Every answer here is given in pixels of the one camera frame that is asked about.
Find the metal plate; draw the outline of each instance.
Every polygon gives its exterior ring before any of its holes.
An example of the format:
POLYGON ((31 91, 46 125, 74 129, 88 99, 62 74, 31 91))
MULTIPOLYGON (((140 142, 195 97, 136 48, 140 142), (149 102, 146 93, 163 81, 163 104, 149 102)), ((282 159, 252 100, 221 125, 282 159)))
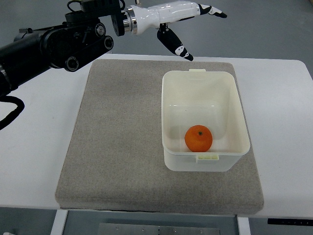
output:
POLYGON ((219 229, 100 223, 98 235, 220 235, 219 229))

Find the container handle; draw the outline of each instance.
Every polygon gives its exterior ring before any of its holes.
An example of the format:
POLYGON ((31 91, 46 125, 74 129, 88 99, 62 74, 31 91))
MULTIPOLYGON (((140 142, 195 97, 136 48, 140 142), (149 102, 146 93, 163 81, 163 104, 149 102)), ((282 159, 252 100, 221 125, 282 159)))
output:
POLYGON ((205 69, 189 69, 190 72, 206 72, 205 69))
POLYGON ((219 155, 197 155, 196 163, 197 164, 215 164, 219 161, 219 155))

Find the white table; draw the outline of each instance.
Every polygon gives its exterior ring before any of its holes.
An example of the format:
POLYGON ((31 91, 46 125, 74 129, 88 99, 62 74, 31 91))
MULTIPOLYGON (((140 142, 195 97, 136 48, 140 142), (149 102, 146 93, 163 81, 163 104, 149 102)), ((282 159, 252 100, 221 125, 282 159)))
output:
MULTIPOLYGON (((265 201, 253 217, 313 218, 313 81, 306 66, 295 60, 195 60, 234 66, 265 201)), ((59 208, 54 193, 90 67, 75 73, 50 69, 11 93, 25 110, 0 131, 0 207, 59 208)), ((0 118, 14 108, 0 103, 0 118)))

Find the gray floor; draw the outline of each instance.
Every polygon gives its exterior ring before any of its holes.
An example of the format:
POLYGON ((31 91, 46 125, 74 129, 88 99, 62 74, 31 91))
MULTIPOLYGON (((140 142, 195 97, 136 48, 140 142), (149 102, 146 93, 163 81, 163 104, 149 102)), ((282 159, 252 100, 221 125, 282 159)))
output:
MULTIPOLYGON (((141 1, 143 7, 169 2, 141 1)), ((125 2, 131 5, 134 0, 125 2)), ((61 24, 65 20, 64 14, 68 12, 66 3, 65 0, 0 0, 0 47, 11 43, 19 28, 37 29, 61 24)), ((198 3, 213 5, 228 17, 200 16, 170 25, 192 55, 300 60, 313 76, 313 5, 309 0, 200 0, 198 3)), ((114 39, 112 53, 172 55, 158 41, 156 29, 150 28, 138 36, 128 33, 116 37, 110 17, 101 18, 101 21, 107 28, 107 34, 114 39)), ((17 235, 49 234, 47 230, 53 222, 53 213, 55 211, 0 208, 0 235, 4 232, 3 228, 11 229, 5 232, 18 229, 15 230, 17 235), (45 232, 28 230, 28 226, 35 230, 43 224, 45 232)), ((69 219, 66 230, 70 229, 70 223, 75 227, 75 221, 69 219)), ((268 229, 284 231, 284 234, 300 234, 294 233, 295 227, 285 232, 286 227, 267 226, 264 220, 250 220, 250 224, 253 235, 275 234, 268 229)), ((312 234, 312 231, 301 234, 312 234)))

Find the black cable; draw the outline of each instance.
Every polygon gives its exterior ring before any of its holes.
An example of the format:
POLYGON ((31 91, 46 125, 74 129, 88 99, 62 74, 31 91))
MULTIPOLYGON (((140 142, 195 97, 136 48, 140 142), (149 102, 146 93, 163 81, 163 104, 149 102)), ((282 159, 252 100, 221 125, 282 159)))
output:
POLYGON ((25 105, 21 99, 7 95, 0 97, 0 102, 13 103, 17 105, 15 110, 10 112, 3 120, 0 121, 0 130, 2 130, 18 117, 18 115, 23 111, 25 105))
POLYGON ((124 10, 125 7, 126 7, 126 4, 125 4, 124 0, 120 0, 120 1, 121 1, 121 3, 123 4, 123 6, 121 7, 121 10, 124 10))
POLYGON ((69 1, 69 2, 67 3, 68 9, 71 10, 72 12, 75 12, 75 11, 69 6, 69 5, 70 5, 71 3, 73 3, 73 2, 79 2, 79 3, 80 3, 80 0, 72 0, 72 1, 69 1))

